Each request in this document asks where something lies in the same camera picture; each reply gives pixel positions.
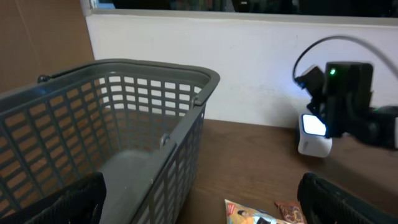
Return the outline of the yellow snack bag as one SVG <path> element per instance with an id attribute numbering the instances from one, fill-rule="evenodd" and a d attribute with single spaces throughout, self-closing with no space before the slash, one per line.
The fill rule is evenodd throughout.
<path id="1" fill-rule="evenodd" d="M 227 224 L 290 224 L 262 211 L 225 199 Z"/>

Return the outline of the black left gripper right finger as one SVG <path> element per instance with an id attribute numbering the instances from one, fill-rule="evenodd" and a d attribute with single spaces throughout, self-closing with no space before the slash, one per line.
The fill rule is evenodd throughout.
<path id="1" fill-rule="evenodd" d="M 303 175 L 298 185 L 297 199 L 310 224 L 397 224 L 396 217 L 311 172 Z"/>

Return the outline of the red chocolate bar wrapper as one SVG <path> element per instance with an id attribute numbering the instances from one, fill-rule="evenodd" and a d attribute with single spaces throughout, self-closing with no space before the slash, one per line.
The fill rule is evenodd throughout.
<path id="1" fill-rule="evenodd" d="M 297 204 L 292 202 L 275 202 L 274 204 L 285 221 L 294 224 L 307 224 L 305 216 Z"/>

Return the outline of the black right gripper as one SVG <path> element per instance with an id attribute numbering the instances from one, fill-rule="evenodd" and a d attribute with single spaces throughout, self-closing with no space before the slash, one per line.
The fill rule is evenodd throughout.
<path id="1" fill-rule="evenodd" d="M 374 137 L 369 118 L 373 65 L 365 62 L 326 63 L 322 103 L 318 115 L 326 126 L 326 137 L 350 133 L 358 139 Z"/>

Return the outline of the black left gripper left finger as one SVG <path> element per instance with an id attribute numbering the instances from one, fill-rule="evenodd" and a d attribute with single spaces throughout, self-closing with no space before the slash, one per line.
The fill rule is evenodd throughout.
<path id="1" fill-rule="evenodd" d="M 106 198 L 101 172 L 94 172 L 61 190 L 1 218 L 3 224 L 98 224 Z"/>

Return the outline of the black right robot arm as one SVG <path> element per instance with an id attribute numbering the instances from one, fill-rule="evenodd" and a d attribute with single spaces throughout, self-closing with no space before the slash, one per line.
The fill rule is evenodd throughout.
<path id="1" fill-rule="evenodd" d="M 372 108 L 373 66 L 363 62 L 326 63 L 322 102 L 317 116 L 326 126 L 326 137 L 349 133 L 373 146 L 396 149 L 396 114 Z"/>

